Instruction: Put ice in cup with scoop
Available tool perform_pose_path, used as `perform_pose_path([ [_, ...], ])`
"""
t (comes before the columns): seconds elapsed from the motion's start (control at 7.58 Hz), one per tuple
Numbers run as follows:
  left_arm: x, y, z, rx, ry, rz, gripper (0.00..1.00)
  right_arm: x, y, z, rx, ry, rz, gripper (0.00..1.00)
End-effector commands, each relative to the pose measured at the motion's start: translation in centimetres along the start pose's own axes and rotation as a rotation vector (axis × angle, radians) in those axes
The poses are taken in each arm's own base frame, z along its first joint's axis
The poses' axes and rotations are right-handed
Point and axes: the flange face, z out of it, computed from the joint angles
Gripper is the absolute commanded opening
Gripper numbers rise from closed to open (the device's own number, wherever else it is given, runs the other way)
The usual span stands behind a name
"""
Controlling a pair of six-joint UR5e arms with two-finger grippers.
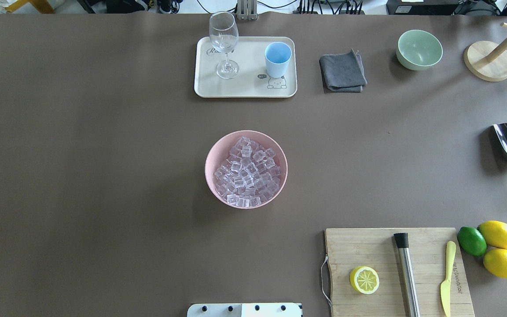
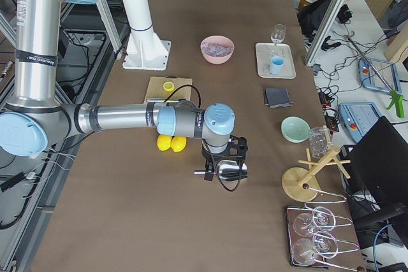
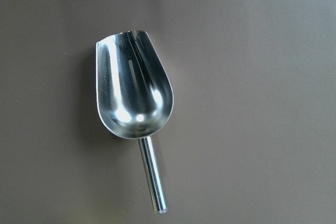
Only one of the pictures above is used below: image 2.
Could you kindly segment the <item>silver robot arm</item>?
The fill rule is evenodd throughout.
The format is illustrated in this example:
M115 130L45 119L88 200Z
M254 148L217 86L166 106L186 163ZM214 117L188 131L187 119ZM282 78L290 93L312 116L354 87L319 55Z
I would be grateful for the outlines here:
M79 134L154 127L161 135L202 141L206 180L247 178L247 143L232 134L235 114L227 104L215 103L206 109L186 100L91 106L61 104L55 99L61 5L96 1L17 0L15 88L1 114L1 148L30 156Z

